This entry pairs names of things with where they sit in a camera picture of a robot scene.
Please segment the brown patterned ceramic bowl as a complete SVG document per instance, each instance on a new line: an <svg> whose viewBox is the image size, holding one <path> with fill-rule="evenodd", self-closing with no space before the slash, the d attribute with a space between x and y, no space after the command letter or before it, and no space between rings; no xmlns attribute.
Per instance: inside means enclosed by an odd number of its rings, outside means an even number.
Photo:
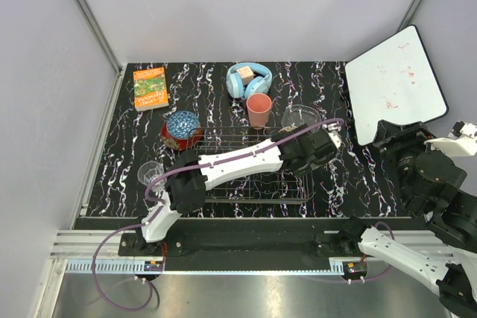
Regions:
<svg viewBox="0 0 477 318"><path fill-rule="evenodd" d="M297 127L296 126L287 126L287 127L283 127L279 130L280 133L290 133L290 132L293 132L294 130L296 130Z"/></svg>

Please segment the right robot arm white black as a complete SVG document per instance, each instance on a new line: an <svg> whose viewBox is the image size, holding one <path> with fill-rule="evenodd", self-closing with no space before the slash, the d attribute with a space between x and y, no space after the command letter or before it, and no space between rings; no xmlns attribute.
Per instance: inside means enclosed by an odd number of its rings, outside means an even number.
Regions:
<svg viewBox="0 0 477 318"><path fill-rule="evenodd" d="M345 255L371 255L416 279L457 317L476 316L476 196L461 190L467 172L455 157L476 154L476 126L458 121L447 137L432 134L422 122L397 125L381 120L373 145L391 166L404 208L422 216L426 228L447 245L453 261L432 259L387 239L373 226L338 237Z"/></svg>

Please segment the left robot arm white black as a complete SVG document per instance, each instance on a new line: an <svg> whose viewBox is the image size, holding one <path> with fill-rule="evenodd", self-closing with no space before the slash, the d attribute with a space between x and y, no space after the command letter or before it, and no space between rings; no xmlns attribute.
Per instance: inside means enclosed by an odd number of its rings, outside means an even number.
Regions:
<svg viewBox="0 0 477 318"><path fill-rule="evenodd" d="M140 223L135 247L155 254L168 230L185 214L205 203L206 193L235 179L285 171L303 177L327 164L338 153L341 138L328 125L286 127L249 147L212 155L184 152L165 172L156 162L141 167L138 177L146 186L147 200L156 205Z"/></svg>

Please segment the wire dish rack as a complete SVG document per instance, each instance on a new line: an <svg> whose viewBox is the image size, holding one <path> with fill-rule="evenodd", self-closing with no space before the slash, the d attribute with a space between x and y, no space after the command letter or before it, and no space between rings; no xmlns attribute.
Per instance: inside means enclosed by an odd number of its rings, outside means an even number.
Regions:
<svg viewBox="0 0 477 318"><path fill-rule="evenodd" d="M204 127L187 140L197 155L218 155L258 144L275 136L279 127ZM206 192L207 203L301 204L312 198L311 174L296 177L290 172L251 174Z"/></svg>

